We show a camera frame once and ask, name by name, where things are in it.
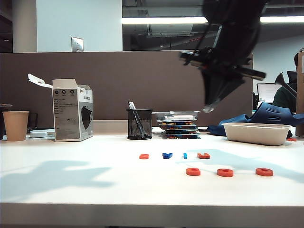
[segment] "blue block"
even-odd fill
[[[162,153],[162,156],[164,159],[169,159],[170,157],[172,157],[173,153]]]

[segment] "mesh pen holder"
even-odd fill
[[[152,109],[127,109],[128,139],[152,138]]]

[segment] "open box flap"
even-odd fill
[[[28,79],[30,82],[38,85],[38,86],[42,86],[42,87],[47,87],[47,88],[53,88],[52,85],[50,84],[46,84],[44,80],[42,80],[41,78],[38,78],[36,76],[33,76],[32,74],[28,74]]]

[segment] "ceiling light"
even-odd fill
[[[287,17],[261,17],[263,23],[295,23],[304,22],[303,16],[287,16]]]
[[[204,17],[184,18],[122,18],[123,24],[204,24]]]
[[[301,23],[304,16],[287,17],[261,17],[262,23]],[[122,18],[123,24],[204,24],[207,23],[204,17],[183,17],[183,18]]]

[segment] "gray partition wall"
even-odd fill
[[[38,127],[53,127],[51,89],[28,81],[31,73],[52,79],[74,78],[93,90],[94,119],[127,119],[127,101],[154,111],[200,111],[204,84],[200,71],[184,66],[178,51],[2,53],[0,103],[14,110],[38,113]],[[197,125],[252,112],[252,79],[226,97],[209,113],[200,113]]]

